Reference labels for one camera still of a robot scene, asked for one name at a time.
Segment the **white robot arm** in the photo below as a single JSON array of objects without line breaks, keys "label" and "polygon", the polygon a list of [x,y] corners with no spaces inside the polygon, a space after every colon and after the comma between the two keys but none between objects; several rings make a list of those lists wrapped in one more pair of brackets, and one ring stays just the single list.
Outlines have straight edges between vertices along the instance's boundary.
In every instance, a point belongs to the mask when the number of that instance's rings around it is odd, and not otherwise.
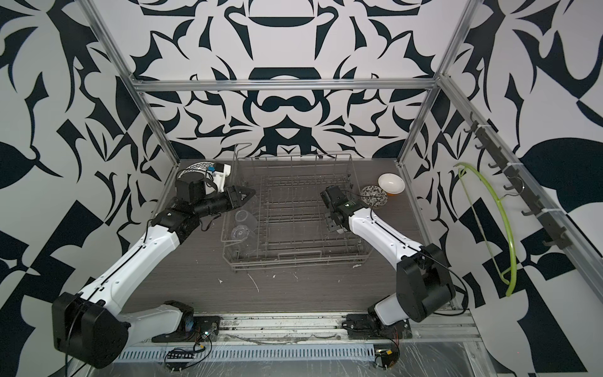
[{"label": "white robot arm", "polygon": [[[239,208],[255,195],[250,188],[225,186],[229,174],[230,167],[223,164],[184,169],[175,183],[177,196],[151,221],[145,235],[76,295],[64,292],[55,300],[52,327],[57,350],[103,368],[131,344],[160,334],[190,331],[193,309],[180,302],[120,313],[138,285],[199,226],[201,217]],[[330,230],[359,235],[396,269],[396,293],[368,309],[375,327],[391,326],[406,318],[420,322],[454,297],[448,271],[419,258],[429,255],[445,264],[440,249],[423,247],[403,236],[366,204],[349,200],[337,186],[327,188],[321,196],[330,210]],[[424,274],[419,264],[426,270]]]},{"label": "white robot arm", "polygon": [[109,365],[122,350],[176,330],[190,331],[193,309],[166,302],[154,309],[120,314],[146,276],[200,224],[200,218],[239,208],[255,190],[225,186],[230,166],[191,165],[176,180],[176,197],[117,262],[77,294],[64,292],[52,304],[54,347],[95,368]]},{"label": "white robot arm", "polygon": [[407,318],[421,322],[455,297],[450,273],[443,267],[446,257],[436,245],[425,247],[402,235],[366,204],[349,199],[337,186],[328,187],[320,195],[329,209],[329,230],[359,235],[396,270],[396,293],[368,310],[377,328]]}]

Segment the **wire dish rack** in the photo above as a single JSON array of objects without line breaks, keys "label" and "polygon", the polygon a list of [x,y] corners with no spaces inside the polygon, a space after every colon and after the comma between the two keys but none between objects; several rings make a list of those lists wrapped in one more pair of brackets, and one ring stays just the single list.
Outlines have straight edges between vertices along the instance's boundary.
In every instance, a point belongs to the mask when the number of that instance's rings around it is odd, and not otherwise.
[{"label": "wire dish rack", "polygon": [[350,154],[287,157],[238,157],[232,161],[230,185],[254,188],[256,195],[242,209],[257,219],[257,238],[233,240],[235,212],[226,213],[222,229],[223,257],[233,270],[361,264],[372,248],[351,232],[328,232],[320,192],[338,185],[350,192],[356,172]]}]

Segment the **glass cup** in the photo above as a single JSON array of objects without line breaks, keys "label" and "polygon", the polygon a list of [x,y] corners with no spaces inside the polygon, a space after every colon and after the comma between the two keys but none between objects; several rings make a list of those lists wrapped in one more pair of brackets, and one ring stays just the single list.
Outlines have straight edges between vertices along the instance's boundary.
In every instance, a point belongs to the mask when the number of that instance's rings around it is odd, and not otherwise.
[{"label": "glass cup", "polygon": [[245,225],[235,226],[230,233],[230,239],[241,241],[235,244],[234,247],[242,256],[250,256],[257,250],[257,236]]},{"label": "glass cup", "polygon": [[254,232],[257,229],[257,219],[244,209],[240,209],[235,213],[235,221],[237,225],[244,225]]}]

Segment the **patterned plate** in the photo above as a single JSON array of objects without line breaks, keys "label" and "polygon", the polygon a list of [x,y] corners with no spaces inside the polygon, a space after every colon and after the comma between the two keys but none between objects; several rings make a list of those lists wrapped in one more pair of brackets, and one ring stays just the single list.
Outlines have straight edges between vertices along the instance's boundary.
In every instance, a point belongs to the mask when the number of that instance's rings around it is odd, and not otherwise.
[{"label": "patterned plate", "polygon": [[379,186],[365,186],[360,190],[360,199],[369,207],[379,208],[387,203],[387,194]]}]

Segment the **black and white patterned wall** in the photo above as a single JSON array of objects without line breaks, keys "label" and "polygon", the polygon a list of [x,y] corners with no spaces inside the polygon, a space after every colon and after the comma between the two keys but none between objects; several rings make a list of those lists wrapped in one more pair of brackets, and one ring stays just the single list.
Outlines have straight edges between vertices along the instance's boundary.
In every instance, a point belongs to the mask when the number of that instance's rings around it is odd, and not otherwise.
[{"label": "black and white patterned wall", "polygon": [[[548,194],[603,250],[601,153],[603,25],[599,1],[485,0],[451,69],[452,78]],[[501,376],[600,376],[603,305],[541,224],[505,197],[517,248],[510,297],[458,178],[477,166],[499,195],[508,181],[440,94],[405,165],[428,224],[455,270]],[[510,265],[504,224],[490,194],[465,178],[501,270]]]},{"label": "black and white patterned wall", "polygon": [[[433,77],[466,0],[102,0],[143,80]],[[182,158],[397,157],[422,90],[153,93]]]},{"label": "black and white patterned wall", "polygon": [[51,304],[143,232],[171,163],[77,4],[0,5],[0,375],[48,376]]},{"label": "black and white patterned wall", "polygon": [[466,0],[98,0],[150,80],[433,76]]},{"label": "black and white patterned wall", "polygon": [[181,158],[336,151],[397,157],[423,89],[153,92],[147,100]]}]

